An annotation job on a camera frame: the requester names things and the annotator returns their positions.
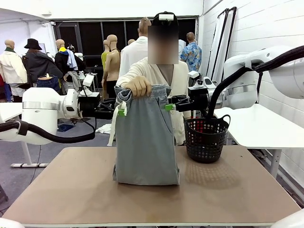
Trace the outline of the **person's right hand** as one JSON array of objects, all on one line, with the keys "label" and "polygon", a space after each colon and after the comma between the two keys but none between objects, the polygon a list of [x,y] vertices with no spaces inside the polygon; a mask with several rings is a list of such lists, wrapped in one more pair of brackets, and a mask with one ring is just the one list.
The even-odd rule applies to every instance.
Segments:
[{"label": "person's right hand", "polygon": [[121,84],[124,89],[130,89],[134,97],[150,96],[152,85],[144,76],[136,76],[129,82]]}]

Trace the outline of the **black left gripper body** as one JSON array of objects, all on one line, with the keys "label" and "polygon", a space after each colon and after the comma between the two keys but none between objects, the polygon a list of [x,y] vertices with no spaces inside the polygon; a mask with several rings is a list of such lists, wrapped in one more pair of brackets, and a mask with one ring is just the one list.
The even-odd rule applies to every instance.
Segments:
[{"label": "black left gripper body", "polygon": [[96,119],[112,119],[114,113],[114,99],[103,100],[96,97],[78,97],[78,109],[82,111],[83,117],[92,117]]}]

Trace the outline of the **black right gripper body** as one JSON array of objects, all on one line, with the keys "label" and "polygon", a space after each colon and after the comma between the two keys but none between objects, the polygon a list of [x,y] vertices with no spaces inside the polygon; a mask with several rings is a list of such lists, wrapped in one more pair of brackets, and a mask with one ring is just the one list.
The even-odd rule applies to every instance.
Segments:
[{"label": "black right gripper body", "polygon": [[209,92],[207,88],[188,88],[190,110],[205,111],[209,105]]}]

